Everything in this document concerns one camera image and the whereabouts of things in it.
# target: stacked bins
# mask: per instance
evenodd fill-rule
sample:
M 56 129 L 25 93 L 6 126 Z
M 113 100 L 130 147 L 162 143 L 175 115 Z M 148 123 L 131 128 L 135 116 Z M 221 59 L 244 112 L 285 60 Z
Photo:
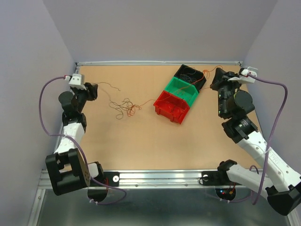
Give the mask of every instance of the stacked bins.
M 156 113 L 181 124 L 205 82 L 202 72 L 182 65 L 154 103 Z

